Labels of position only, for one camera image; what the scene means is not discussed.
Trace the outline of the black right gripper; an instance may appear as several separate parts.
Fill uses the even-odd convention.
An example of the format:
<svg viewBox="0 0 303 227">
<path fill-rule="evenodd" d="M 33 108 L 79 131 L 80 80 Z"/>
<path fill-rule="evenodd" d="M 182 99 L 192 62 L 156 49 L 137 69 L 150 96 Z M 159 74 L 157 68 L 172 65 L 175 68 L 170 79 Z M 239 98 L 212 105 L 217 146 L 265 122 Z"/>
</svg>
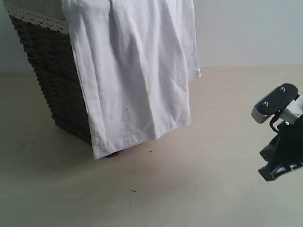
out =
<svg viewBox="0 0 303 227">
<path fill-rule="evenodd" d="M 274 115 L 269 123 L 276 136 L 260 151 L 260 155 L 268 164 L 260 168 L 258 173 L 266 182 L 275 181 L 285 174 L 303 168 L 303 117 L 293 124 L 283 120 L 274 127 L 278 119 L 278 116 Z"/>
</svg>

